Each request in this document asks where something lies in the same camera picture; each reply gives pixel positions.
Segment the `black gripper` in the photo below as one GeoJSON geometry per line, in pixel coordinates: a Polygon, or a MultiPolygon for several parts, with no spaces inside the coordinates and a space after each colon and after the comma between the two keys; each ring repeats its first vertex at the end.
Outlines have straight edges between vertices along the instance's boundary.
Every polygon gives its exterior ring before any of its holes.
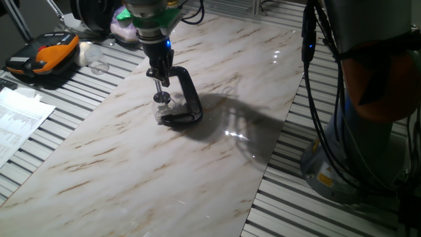
{"type": "Polygon", "coordinates": [[[170,86],[170,72],[174,57],[170,38],[164,38],[157,43],[142,43],[144,53],[149,58],[149,68],[146,76],[161,82],[163,87],[170,86]]]}

